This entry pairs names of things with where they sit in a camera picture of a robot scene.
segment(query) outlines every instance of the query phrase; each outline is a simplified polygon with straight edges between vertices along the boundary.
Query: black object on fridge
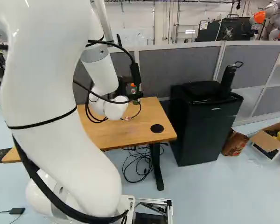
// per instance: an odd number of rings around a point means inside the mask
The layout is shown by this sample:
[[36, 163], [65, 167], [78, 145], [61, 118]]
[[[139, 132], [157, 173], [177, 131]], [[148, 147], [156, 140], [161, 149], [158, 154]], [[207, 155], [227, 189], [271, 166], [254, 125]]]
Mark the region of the black object on fridge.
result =
[[215, 161], [244, 98], [231, 92], [236, 65], [222, 82], [202, 81], [171, 87], [169, 119], [177, 133], [170, 142], [178, 166]]

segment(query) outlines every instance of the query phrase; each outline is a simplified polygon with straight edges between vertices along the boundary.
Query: white wall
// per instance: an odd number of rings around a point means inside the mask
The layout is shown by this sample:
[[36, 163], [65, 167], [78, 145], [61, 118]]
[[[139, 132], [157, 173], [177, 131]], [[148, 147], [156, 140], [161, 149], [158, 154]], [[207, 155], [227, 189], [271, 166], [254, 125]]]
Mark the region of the white wall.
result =
[[[115, 42], [117, 42], [116, 34], [120, 34], [124, 46], [153, 44], [153, 8], [153, 2], [123, 2], [122, 12], [119, 2], [106, 3]], [[168, 44], [175, 41], [176, 26], [174, 25], [178, 23], [177, 9], [177, 2], [155, 3], [155, 44]], [[198, 25], [200, 20], [226, 16], [230, 9], [231, 4], [181, 3], [179, 24]], [[179, 33], [181, 42], [188, 36]]]

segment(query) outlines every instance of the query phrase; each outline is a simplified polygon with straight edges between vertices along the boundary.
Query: floor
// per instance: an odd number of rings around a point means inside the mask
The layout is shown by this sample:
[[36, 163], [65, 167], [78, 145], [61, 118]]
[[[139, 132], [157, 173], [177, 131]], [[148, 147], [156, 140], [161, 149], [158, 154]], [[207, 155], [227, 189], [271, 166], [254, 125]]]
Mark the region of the floor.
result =
[[[280, 118], [237, 126], [244, 134], [280, 122]], [[0, 149], [13, 145], [10, 132], [0, 114]], [[128, 155], [123, 150], [106, 153], [121, 172]], [[161, 155], [161, 169], [165, 190], [156, 189], [153, 175], [143, 182], [123, 182], [123, 193], [144, 198], [173, 200], [174, 223], [184, 224], [280, 224], [280, 161], [267, 163], [250, 147], [239, 157], [219, 156], [215, 162], [179, 168], [171, 149], [165, 147]], [[127, 175], [132, 178], [132, 169]], [[21, 163], [0, 164], [0, 210], [26, 207], [15, 224], [49, 224], [35, 213], [25, 199], [28, 175]], [[0, 214], [0, 224], [14, 219]]]

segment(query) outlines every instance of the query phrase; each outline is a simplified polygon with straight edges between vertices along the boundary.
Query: metal frame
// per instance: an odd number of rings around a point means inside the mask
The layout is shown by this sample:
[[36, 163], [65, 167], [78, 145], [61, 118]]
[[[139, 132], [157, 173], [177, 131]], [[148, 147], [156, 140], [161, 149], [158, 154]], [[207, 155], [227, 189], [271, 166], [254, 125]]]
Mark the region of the metal frame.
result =
[[[167, 224], [173, 224], [173, 204], [170, 199], [152, 199], [152, 198], [136, 198], [136, 207], [138, 205], [143, 205], [146, 208], [149, 208], [155, 212], [160, 213], [163, 216], [167, 217]], [[165, 213], [160, 212], [159, 210], [155, 210], [151, 208], [151, 206], [165, 206]]]

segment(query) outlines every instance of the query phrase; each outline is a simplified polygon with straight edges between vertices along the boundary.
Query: white robotic arm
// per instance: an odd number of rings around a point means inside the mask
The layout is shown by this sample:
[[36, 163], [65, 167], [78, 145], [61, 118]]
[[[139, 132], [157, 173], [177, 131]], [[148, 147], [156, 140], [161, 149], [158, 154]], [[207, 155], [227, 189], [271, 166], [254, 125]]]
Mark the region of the white robotic arm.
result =
[[[91, 216], [114, 216], [121, 197], [119, 173], [85, 133], [72, 92], [74, 69], [87, 40], [102, 36], [89, 1], [0, 0], [0, 37], [4, 36], [8, 56], [0, 105], [16, 145], [41, 169], [40, 177], [53, 192], [67, 192], [60, 198], [63, 202]], [[91, 62], [87, 54], [81, 59], [94, 81], [93, 90], [99, 95], [114, 91], [118, 84], [109, 53]], [[112, 106], [97, 104], [96, 111], [112, 117], [107, 112]], [[116, 107], [118, 118], [126, 104]], [[33, 182], [30, 193], [38, 200], [29, 198], [33, 206], [52, 215]]]
[[252, 29], [260, 31], [265, 25], [265, 19], [268, 19], [269, 25], [272, 26], [268, 39], [280, 39], [280, 0], [272, 0], [269, 5], [250, 18]]

